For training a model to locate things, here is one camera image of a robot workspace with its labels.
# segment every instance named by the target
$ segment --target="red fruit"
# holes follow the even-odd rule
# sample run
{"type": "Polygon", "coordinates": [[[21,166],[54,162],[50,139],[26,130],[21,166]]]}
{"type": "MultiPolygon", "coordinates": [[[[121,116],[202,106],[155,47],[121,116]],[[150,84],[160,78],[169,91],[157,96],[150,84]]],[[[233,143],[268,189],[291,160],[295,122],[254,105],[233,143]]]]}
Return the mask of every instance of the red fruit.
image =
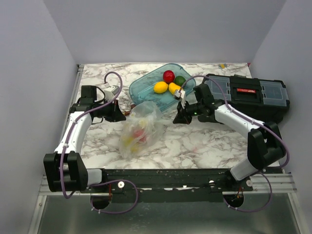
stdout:
{"type": "Polygon", "coordinates": [[[145,142],[146,141],[145,131],[143,129],[135,130],[133,133],[133,138],[139,138],[139,141],[145,142]]]}
{"type": "Polygon", "coordinates": [[[164,74],[162,75],[162,78],[164,79],[164,81],[166,83],[171,83],[175,80],[175,74],[173,73],[173,71],[165,71],[164,74]]]}

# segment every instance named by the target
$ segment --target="yellow fruit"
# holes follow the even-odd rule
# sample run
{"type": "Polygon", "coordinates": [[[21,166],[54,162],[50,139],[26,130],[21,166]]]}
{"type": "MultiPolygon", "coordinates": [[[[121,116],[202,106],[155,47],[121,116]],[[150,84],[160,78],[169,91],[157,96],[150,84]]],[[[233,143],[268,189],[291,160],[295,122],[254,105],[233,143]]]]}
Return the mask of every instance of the yellow fruit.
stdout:
{"type": "Polygon", "coordinates": [[[130,148],[130,151],[131,153],[136,153],[140,150],[140,146],[136,143],[134,144],[131,148],[130,148]]]}
{"type": "Polygon", "coordinates": [[[168,89],[168,84],[164,81],[160,81],[155,84],[154,92],[157,94],[162,94],[168,89]]]}
{"type": "Polygon", "coordinates": [[[122,140],[123,145],[128,147],[129,145],[132,144],[132,141],[134,140],[134,138],[131,136],[129,136],[129,137],[124,136],[121,138],[121,140],[122,140]]]}
{"type": "Polygon", "coordinates": [[[174,95],[175,94],[175,91],[178,89],[178,90],[180,90],[180,86],[178,86],[178,85],[176,85],[175,83],[170,83],[169,84],[169,91],[170,91],[170,93],[172,94],[172,95],[174,95]]]}

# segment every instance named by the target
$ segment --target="small yellow object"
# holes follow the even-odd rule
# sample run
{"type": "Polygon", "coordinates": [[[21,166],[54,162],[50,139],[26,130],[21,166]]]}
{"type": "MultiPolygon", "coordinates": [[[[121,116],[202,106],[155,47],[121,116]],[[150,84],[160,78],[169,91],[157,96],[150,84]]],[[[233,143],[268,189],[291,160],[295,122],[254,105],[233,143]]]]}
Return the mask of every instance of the small yellow object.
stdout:
{"type": "Polygon", "coordinates": [[[168,89],[168,84],[164,81],[160,81],[154,85],[154,92],[157,94],[162,94],[168,89]]]}
{"type": "Polygon", "coordinates": [[[174,95],[175,94],[175,91],[178,89],[178,90],[180,90],[180,86],[178,86],[177,84],[175,84],[175,83],[170,83],[169,84],[169,91],[170,91],[170,93],[172,94],[172,95],[174,95]]]}
{"type": "Polygon", "coordinates": [[[134,138],[129,136],[129,137],[122,137],[121,138],[122,143],[125,147],[130,147],[131,153],[136,153],[140,149],[140,145],[138,143],[134,143],[134,138]]]}
{"type": "Polygon", "coordinates": [[[148,124],[148,121],[146,119],[141,119],[139,122],[138,122],[139,126],[141,128],[145,128],[146,125],[148,124]]]}

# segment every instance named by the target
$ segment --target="green lime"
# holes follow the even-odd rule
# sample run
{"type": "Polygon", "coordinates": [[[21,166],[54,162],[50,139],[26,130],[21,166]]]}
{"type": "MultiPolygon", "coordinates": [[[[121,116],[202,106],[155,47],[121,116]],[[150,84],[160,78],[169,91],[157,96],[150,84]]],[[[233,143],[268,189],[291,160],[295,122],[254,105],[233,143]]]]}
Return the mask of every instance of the green lime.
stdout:
{"type": "Polygon", "coordinates": [[[178,86],[182,86],[182,84],[185,82],[185,78],[182,76],[177,76],[175,78],[175,84],[178,86]]]}

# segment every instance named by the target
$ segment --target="cable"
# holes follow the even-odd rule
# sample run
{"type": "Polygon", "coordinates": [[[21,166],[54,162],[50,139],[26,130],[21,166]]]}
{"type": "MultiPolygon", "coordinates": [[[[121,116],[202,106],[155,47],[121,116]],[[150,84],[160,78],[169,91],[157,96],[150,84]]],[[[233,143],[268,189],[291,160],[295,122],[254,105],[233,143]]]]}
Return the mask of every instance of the cable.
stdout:
{"type": "Polygon", "coordinates": [[[94,102],[95,104],[99,104],[99,103],[101,103],[101,102],[103,102],[105,100],[106,95],[105,95],[104,91],[100,87],[96,86],[96,88],[99,89],[103,93],[103,95],[104,95],[104,97],[101,100],[94,102]]]}
{"type": "Polygon", "coordinates": [[[108,191],[109,201],[112,200],[112,184],[109,184],[109,191],[108,191]]]}
{"type": "Polygon", "coordinates": [[[272,185],[269,182],[269,179],[262,172],[259,172],[259,173],[266,179],[266,181],[268,182],[269,188],[270,188],[270,198],[267,201],[267,203],[265,203],[264,206],[262,206],[261,208],[258,208],[258,209],[244,210],[244,209],[240,209],[240,208],[233,207],[233,206],[229,205],[228,202],[225,200],[225,198],[223,198],[223,201],[228,206],[228,208],[230,208],[232,210],[235,210],[235,211],[245,212],[245,213],[254,213],[254,212],[258,212],[258,211],[264,210],[270,204],[270,202],[272,201],[272,196],[273,196],[272,185]]]}
{"type": "Polygon", "coordinates": [[[182,88],[186,85],[186,83],[187,83],[189,80],[194,79],[194,78],[196,78],[196,77],[201,77],[201,78],[206,78],[206,79],[211,80],[211,81],[219,88],[219,90],[221,91],[222,96],[223,96],[223,99],[224,99],[224,103],[225,103],[226,107],[227,107],[231,112],[233,112],[233,113],[236,114],[237,116],[241,117],[242,119],[244,119],[244,120],[250,122],[251,124],[254,124],[254,125],[256,125],[256,126],[258,126],[258,127],[260,127],[260,128],[263,128],[264,130],[266,130],[267,132],[269,132],[271,135],[273,135],[273,137],[275,137],[275,138],[283,145],[283,147],[284,147],[285,150],[286,150],[286,161],[284,162],[283,165],[276,166],[276,167],[270,167],[270,168],[282,168],[282,167],[285,167],[285,166],[289,163],[289,160],[290,160],[290,152],[289,152],[289,149],[288,149],[286,143],[285,143],[276,133],[274,133],[271,129],[269,129],[269,128],[267,128],[266,126],[261,125],[261,124],[259,124],[259,123],[257,123],[257,122],[253,122],[251,119],[249,119],[249,118],[247,118],[247,117],[241,115],[240,113],[238,113],[237,111],[235,111],[235,109],[231,108],[231,107],[229,106],[229,104],[228,104],[228,101],[226,100],[225,94],[224,94],[224,92],[223,92],[221,86],[220,86],[214,79],[211,79],[211,78],[209,78],[209,77],[207,77],[207,76],[202,76],[202,75],[197,75],[197,76],[190,77],[190,78],[188,78],[188,79],[182,84],[182,86],[181,86],[179,92],[181,93],[182,88]]]}
{"type": "Polygon", "coordinates": [[[113,101],[115,101],[115,99],[119,96],[119,94],[121,93],[121,89],[122,89],[122,79],[121,79],[121,76],[116,73],[116,72],[108,72],[105,77],[104,77],[104,83],[106,83],[106,78],[109,74],[115,74],[118,78],[119,78],[119,81],[120,81],[120,88],[118,89],[118,92],[117,94],[113,97],[112,100],[110,100],[109,102],[101,105],[101,106],[98,106],[96,108],[93,108],[89,111],[86,111],[84,113],[82,113],[80,116],[78,116],[75,121],[73,121],[72,123],[72,126],[70,127],[69,131],[68,131],[68,134],[66,136],[66,139],[65,139],[65,143],[64,143],[64,146],[63,146],[63,150],[62,150],[62,153],[61,153],[61,156],[60,156],[60,163],[59,163],[59,175],[60,175],[60,185],[61,185],[61,188],[62,188],[62,192],[63,192],[63,195],[66,199],[69,199],[71,198],[71,196],[74,194],[75,191],[72,191],[69,195],[66,194],[66,190],[65,190],[65,183],[64,183],[64,171],[63,171],[63,166],[64,166],[64,156],[65,156],[65,152],[66,152],[66,148],[68,147],[68,142],[69,142],[69,139],[70,139],[70,136],[72,134],[72,131],[76,125],[76,123],[81,119],[81,117],[93,112],[93,111],[96,111],[96,110],[99,110],[109,104],[111,104],[113,101]]]}
{"type": "Polygon", "coordinates": [[[130,183],[130,184],[134,187],[134,189],[135,189],[135,191],[136,191],[136,199],[135,199],[133,205],[132,205],[129,209],[125,210],[125,211],[117,211],[117,212],[103,211],[103,210],[98,210],[98,209],[96,209],[96,208],[94,207],[94,205],[93,205],[93,199],[91,199],[91,206],[92,206],[91,211],[92,211],[92,210],[96,210],[96,211],[98,211],[99,213],[105,213],[105,214],[111,214],[111,215],[118,215],[118,214],[124,214],[124,213],[129,212],[130,210],[132,210],[132,209],[137,205],[138,190],[137,190],[136,185],[135,185],[134,183],[132,183],[131,181],[129,181],[129,180],[126,180],[126,179],[116,179],[116,180],[108,181],[108,182],[101,183],[101,184],[90,185],[90,187],[99,187],[99,186],[103,186],[103,185],[107,185],[107,184],[112,184],[112,183],[116,183],[116,182],[120,182],[120,181],[130,183]]]}
{"type": "Polygon", "coordinates": [[[236,197],[239,198],[239,192],[242,191],[242,186],[239,187],[238,189],[238,193],[236,194],[236,197]]]}

